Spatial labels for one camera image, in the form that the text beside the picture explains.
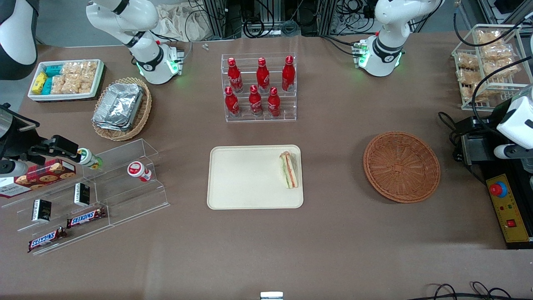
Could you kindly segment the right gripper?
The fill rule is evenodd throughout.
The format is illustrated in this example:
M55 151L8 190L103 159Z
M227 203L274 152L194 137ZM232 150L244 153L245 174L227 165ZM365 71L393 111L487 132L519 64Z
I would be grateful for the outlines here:
M37 123L31 119L21 118L11 111L10 104L1 105L1 160L32 162L45 165L48 155L47 145L42 145L45 138L36 131ZM74 162L80 162L78 144L60 135L51 138L52 156L61 156Z

